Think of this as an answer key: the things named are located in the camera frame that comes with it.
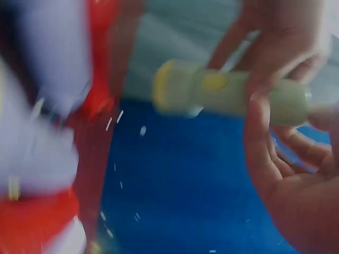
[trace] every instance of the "finger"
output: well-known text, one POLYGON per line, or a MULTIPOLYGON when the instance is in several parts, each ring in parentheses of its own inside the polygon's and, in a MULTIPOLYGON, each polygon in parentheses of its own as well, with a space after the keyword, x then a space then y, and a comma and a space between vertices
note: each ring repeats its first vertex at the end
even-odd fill
POLYGON ((293 173, 291 172, 287 172, 290 173, 290 175, 294 175, 294 174, 300 174, 300 173, 310 173, 309 171, 306 170, 306 168, 297 165, 295 161, 291 160, 291 158, 289 158, 283 151, 281 151, 280 149, 276 151, 278 154, 279 159, 281 159, 284 163, 286 163, 290 170, 293 171, 293 173))
POLYGON ((221 69, 227 59, 239 47, 242 41, 246 39, 246 36, 251 30, 245 21, 246 19, 241 15, 235 23, 231 25, 227 33, 220 40, 207 68, 221 69))
POLYGON ((274 130, 281 142, 291 149, 300 160, 316 169, 320 168, 326 156, 332 153, 330 146, 316 143, 296 129, 275 127, 274 130))
POLYGON ((246 50, 246 52, 241 57, 240 61, 237 63, 233 70, 251 70, 258 57, 260 57, 262 50, 270 41, 270 36, 271 35, 267 32, 261 32, 250 45, 250 47, 246 50))
POLYGON ((339 102, 333 107, 331 120, 328 126, 333 157, 337 167, 339 167, 339 102))
POLYGON ((294 34, 270 38, 250 70, 246 85, 247 98, 257 90, 272 88, 277 79, 284 77, 306 58, 307 50, 308 44, 294 34))
POLYGON ((333 109, 330 106, 316 107, 308 115, 308 122, 316 129, 328 131, 333 109))
POLYGON ((244 149, 249 176, 259 195, 265 201, 282 175, 272 162, 269 137, 270 108, 265 96, 253 95, 249 102, 244 126, 244 149))
POLYGON ((325 56, 312 56, 302 63, 300 63, 295 69, 293 69, 288 78, 293 79, 299 83, 309 83, 318 71, 326 64, 327 57, 325 56))

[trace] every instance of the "blue surface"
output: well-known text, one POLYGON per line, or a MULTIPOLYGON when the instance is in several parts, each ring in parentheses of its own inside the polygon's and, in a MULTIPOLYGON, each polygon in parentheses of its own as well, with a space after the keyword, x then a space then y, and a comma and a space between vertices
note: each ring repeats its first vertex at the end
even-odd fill
POLYGON ((295 253, 249 180, 242 121, 164 117, 134 101, 121 108, 102 198, 106 221, 100 218, 98 230, 104 253, 295 253))

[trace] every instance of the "skin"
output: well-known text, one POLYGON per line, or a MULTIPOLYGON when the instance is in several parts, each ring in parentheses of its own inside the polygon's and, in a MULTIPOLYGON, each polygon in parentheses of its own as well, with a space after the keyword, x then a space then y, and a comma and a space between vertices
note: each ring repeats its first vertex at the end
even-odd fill
POLYGON ((250 71, 247 97, 288 76, 309 82, 331 52, 324 0, 243 0, 238 19, 220 40, 208 68, 220 69, 247 35, 260 30, 236 70, 250 71))
POLYGON ((339 169, 330 146, 296 130, 280 129, 279 139, 315 173, 294 165, 274 147, 265 94, 249 101, 244 128, 246 165, 273 223, 301 253, 339 253, 339 169))
MULTIPOLYGON (((332 45, 331 34, 326 30, 324 3, 244 0, 238 19, 208 63, 208 68, 222 68, 246 36, 260 30, 235 66, 236 70, 250 72, 244 128, 246 164, 274 224, 301 253, 339 253, 338 164, 331 146, 317 144, 295 129, 270 126, 266 94, 282 77, 308 83, 326 63, 332 45), (313 168, 312 173, 290 162, 274 147, 270 128, 307 168, 313 168)), ((316 128, 327 131, 332 116, 328 110, 319 111, 309 120, 316 128)))

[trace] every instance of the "red fabric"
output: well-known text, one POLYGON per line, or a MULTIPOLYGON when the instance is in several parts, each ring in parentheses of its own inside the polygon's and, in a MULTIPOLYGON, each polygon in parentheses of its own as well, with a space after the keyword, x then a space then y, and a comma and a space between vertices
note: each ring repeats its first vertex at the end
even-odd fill
POLYGON ((48 197, 0 203, 0 253, 40 254, 79 211, 72 190, 48 197))

